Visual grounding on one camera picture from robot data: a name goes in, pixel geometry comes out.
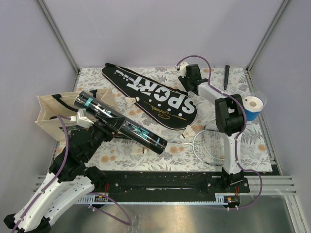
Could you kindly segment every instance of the white shuttlecock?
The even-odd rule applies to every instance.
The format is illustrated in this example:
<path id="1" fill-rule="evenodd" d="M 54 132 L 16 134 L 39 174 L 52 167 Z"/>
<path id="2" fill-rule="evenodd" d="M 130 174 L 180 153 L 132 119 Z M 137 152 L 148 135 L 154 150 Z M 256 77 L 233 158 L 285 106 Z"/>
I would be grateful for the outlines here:
<path id="1" fill-rule="evenodd" d="M 186 130 L 179 136 L 180 139 L 185 139 L 186 137 L 193 137 L 195 136 L 195 131 L 191 127 L 191 125 L 188 125 L 186 127 Z"/>
<path id="2" fill-rule="evenodd" d="M 135 98 L 125 97 L 125 100 L 127 102 L 127 106 L 131 107 L 134 103 L 139 101 L 139 97 L 135 97 Z"/>
<path id="3" fill-rule="evenodd" d="M 137 146 L 136 144 L 133 145 L 131 155 L 135 154 L 146 154 L 148 150 L 144 147 Z"/>

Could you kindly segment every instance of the cylindrical container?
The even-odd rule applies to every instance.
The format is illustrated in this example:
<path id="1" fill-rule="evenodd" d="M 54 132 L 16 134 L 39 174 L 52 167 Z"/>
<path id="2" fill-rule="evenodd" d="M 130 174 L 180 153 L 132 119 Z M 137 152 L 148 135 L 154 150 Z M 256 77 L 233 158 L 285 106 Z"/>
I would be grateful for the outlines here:
<path id="1" fill-rule="evenodd" d="M 243 98 L 243 105 L 247 121 L 254 120 L 257 115 L 263 110 L 266 103 L 266 96 L 259 91 L 251 92 L 250 95 L 245 96 Z"/>
<path id="2" fill-rule="evenodd" d="M 121 113 L 118 113 L 114 109 L 110 108 L 104 102 L 93 98 L 85 91 L 80 92 L 74 101 L 74 105 L 79 108 L 85 108 L 88 113 L 92 114 L 97 119 L 107 119 L 107 122 L 109 122 L 109 118 L 114 119 L 125 117 Z M 167 141 L 165 139 L 127 117 L 125 117 L 124 123 L 118 130 L 157 154 L 161 154 L 167 145 Z"/>

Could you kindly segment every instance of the white wall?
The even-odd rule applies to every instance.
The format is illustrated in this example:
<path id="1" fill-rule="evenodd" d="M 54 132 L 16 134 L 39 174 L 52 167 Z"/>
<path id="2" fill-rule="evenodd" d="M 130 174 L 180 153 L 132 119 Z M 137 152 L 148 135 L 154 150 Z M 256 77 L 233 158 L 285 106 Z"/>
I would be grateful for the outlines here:
<path id="1" fill-rule="evenodd" d="M 282 0 L 45 0 L 80 67 L 246 66 Z"/>
<path id="2" fill-rule="evenodd" d="M 311 227 L 311 1 L 292 1 L 251 70 L 285 175 Z"/>
<path id="3" fill-rule="evenodd" d="M 0 1 L 0 232 L 46 172 L 54 140 L 34 121 L 37 95 L 70 91 L 74 72 L 34 0 Z"/>

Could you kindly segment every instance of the reflective floor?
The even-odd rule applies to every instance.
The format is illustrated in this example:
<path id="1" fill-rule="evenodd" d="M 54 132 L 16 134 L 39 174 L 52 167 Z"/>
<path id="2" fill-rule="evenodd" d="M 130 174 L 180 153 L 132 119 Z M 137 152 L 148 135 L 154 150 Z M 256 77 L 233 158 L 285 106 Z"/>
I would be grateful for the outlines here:
<path id="1" fill-rule="evenodd" d="M 251 201 L 242 197 L 242 205 Z M 133 226 L 74 205 L 52 227 L 52 233 L 294 233 L 282 197 L 264 196 L 252 207 L 227 212 L 202 205 L 125 205 Z M 103 210 L 126 220 L 115 205 Z"/>

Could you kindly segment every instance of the floral tablecloth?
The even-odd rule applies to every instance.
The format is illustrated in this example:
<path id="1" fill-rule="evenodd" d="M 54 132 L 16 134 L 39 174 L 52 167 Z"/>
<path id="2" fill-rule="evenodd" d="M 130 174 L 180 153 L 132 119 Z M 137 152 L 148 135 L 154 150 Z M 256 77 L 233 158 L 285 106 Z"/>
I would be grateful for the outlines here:
<path id="1" fill-rule="evenodd" d="M 172 88 L 184 90 L 178 81 L 178 72 L 173 67 L 169 68 L 131 68 L 133 71 L 150 77 Z M 202 68 L 202 78 L 208 78 L 208 68 Z M 223 88 L 224 68 L 212 68 L 211 83 Z M 183 131 L 169 130 L 152 120 L 147 114 L 135 105 L 127 107 L 124 95 L 116 89 L 101 74 L 101 68 L 83 68 L 80 72 L 76 91 L 93 90 L 110 87 L 121 112 L 128 118 L 140 123 L 147 129 L 155 132 L 167 140 L 179 140 Z M 229 73 L 229 93 L 239 93 L 242 96 L 249 93 L 244 71 L 241 67 L 231 67 Z M 205 124 L 215 118 L 215 107 L 212 103 L 190 93 L 190 98 L 198 108 L 197 119 L 192 124 L 198 132 Z M 193 137 L 186 138 L 183 142 L 191 142 Z M 135 142 L 126 139 L 114 139 L 104 142 L 87 166 L 97 166 L 101 170 L 172 170 L 172 171 L 216 171 L 220 167 L 206 165 L 200 162 L 192 152 L 192 147 L 187 145 L 168 143 L 165 151 L 158 155 L 152 151 L 147 154 L 131 155 L 130 151 Z M 272 171 L 269 156 L 266 151 L 259 123 L 255 120 L 247 123 L 247 128 L 242 135 L 241 158 L 244 168 L 257 171 Z"/>

